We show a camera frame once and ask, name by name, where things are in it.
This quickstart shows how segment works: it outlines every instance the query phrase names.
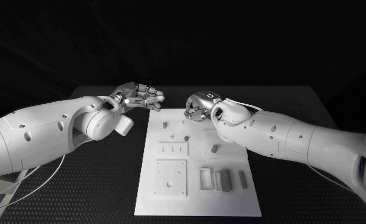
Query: white foam board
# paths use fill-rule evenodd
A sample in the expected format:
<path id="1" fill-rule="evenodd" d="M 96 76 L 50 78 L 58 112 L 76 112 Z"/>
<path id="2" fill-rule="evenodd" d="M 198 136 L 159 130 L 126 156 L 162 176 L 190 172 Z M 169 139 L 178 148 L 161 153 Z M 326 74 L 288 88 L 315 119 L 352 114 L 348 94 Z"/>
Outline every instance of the white foam board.
<path id="1" fill-rule="evenodd" d="M 203 122 L 187 120 L 182 116 L 184 110 L 162 109 L 159 112 L 149 112 L 135 215 L 259 217 L 262 214 L 247 158 L 205 158 L 204 131 L 214 130 L 214 126 L 208 119 Z M 159 142 L 184 142 L 184 136 L 188 136 L 188 155 L 178 160 L 185 161 L 185 196 L 158 196 L 154 194 L 155 161 L 168 160 L 168 158 L 158 156 L 156 145 Z M 200 168 L 208 168 L 211 171 L 211 191 L 200 191 Z M 230 192 L 214 190 L 214 173 L 221 169 L 230 171 Z M 244 173 L 247 189 L 241 188 L 239 171 Z"/>

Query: robotic hand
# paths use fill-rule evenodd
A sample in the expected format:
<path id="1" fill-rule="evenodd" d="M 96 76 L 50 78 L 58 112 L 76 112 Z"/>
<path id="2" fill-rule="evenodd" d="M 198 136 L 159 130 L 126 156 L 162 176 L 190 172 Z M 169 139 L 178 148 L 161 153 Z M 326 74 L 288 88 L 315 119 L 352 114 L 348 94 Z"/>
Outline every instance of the robotic hand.
<path id="1" fill-rule="evenodd" d="M 208 91 L 188 97 L 184 116 L 192 121 L 208 118 L 224 142 L 329 173 L 366 202 L 366 134 L 306 124 L 230 99 L 221 101 Z"/>
<path id="2" fill-rule="evenodd" d="M 159 111 L 162 92 L 133 82 L 109 96 L 27 107 L 0 118 L 0 176 L 40 166 L 84 142 L 115 130 L 126 135 L 133 122 L 123 116 L 133 107 Z"/>

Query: black table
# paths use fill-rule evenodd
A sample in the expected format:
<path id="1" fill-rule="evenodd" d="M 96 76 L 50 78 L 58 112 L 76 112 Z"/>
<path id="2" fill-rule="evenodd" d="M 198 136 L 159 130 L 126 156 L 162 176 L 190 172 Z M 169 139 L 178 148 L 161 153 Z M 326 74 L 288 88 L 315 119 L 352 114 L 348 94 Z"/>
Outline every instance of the black table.
<path id="1" fill-rule="evenodd" d="M 79 87 L 70 98 L 109 95 L 113 86 Z M 266 111 L 328 128 L 337 128 L 319 99 L 306 86 L 156 86 L 165 94 L 162 108 L 184 108 L 197 91 L 253 104 Z M 366 223 L 366 204 L 299 163 L 249 152 L 262 218 L 133 216 L 145 145 L 148 110 L 126 116 L 133 127 L 122 137 L 112 132 L 99 142 L 66 155 L 61 169 L 47 185 L 5 210 L 1 223 Z M 21 183 L 14 199 L 47 179 L 58 165 L 45 164 Z"/>

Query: black background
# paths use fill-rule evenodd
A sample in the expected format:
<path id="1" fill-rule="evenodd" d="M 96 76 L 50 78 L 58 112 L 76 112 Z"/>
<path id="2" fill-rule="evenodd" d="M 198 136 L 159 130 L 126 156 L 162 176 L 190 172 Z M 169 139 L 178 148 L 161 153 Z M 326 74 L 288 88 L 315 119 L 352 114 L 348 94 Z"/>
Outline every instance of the black background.
<path id="1" fill-rule="evenodd" d="M 1 0 L 0 114 L 69 98 L 80 85 L 308 85 L 339 129 L 366 132 L 362 7 Z"/>

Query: cable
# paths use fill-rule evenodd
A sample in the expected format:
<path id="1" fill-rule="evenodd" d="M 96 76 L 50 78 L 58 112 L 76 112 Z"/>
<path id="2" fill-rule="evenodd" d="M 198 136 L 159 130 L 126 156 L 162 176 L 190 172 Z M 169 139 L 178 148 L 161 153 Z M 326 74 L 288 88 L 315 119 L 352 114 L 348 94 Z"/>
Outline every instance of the cable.
<path id="1" fill-rule="evenodd" d="M 319 175 L 322 176 L 328 181 L 331 181 L 337 186 L 339 186 L 341 188 L 344 188 L 345 190 L 348 190 L 349 192 L 352 192 L 355 194 L 355 192 L 348 189 L 347 187 L 344 187 L 341 184 L 338 184 L 334 180 L 331 180 L 329 178 L 326 178 L 309 165 L 308 165 L 308 162 L 306 162 L 306 166 L 312 169 L 312 171 Z"/>
<path id="2" fill-rule="evenodd" d="M 228 99 L 228 98 L 226 98 L 228 101 L 231 101 L 231 102 L 234 102 L 234 103 L 237 103 L 237 104 L 241 104 L 241 105 L 244 105 L 244 106 L 249 106 L 249 107 L 252 107 L 253 109 L 256 109 L 256 110 L 259 110 L 259 111 L 262 111 L 262 109 L 260 108 L 257 108 L 256 106 L 252 106 L 252 105 L 249 105 L 249 104 L 244 104 L 244 103 L 240 103 L 240 102 L 237 102 L 237 101 L 233 101 L 231 99 Z"/>
<path id="3" fill-rule="evenodd" d="M 35 170 L 37 170 L 38 168 L 40 168 L 40 166 L 35 167 L 34 170 L 31 170 L 31 172 L 30 172 L 17 182 L 14 182 L 14 183 L 0 192 L 0 195 L 1 195 L 11 187 L 14 187 L 18 183 L 21 183 L 21 182 L 28 178 L 28 176 L 35 172 Z"/>
<path id="4" fill-rule="evenodd" d="M 48 177 L 48 179 L 45 180 L 45 182 L 44 182 L 44 183 L 43 183 L 24 197 L 21 197 L 21 198 L 20 198 L 17 201 L 14 201 L 12 203 L 9 203 L 9 204 L 1 206 L 0 208 L 7 207 L 7 206 L 12 205 L 14 203 L 17 203 L 20 200 L 22 200 L 27 196 L 30 196 L 30 195 L 43 187 L 43 185 L 47 183 L 47 181 L 48 181 L 48 180 L 51 179 L 51 177 L 54 176 L 54 174 L 56 174 L 56 172 L 57 172 L 57 170 L 58 170 L 58 168 L 60 168 L 60 166 L 61 166 L 63 160 L 64 160 L 64 155 L 63 155 L 63 157 L 61 157 L 61 160 L 60 160 L 57 169 L 54 170 L 54 172 L 53 172 L 51 176 Z"/>

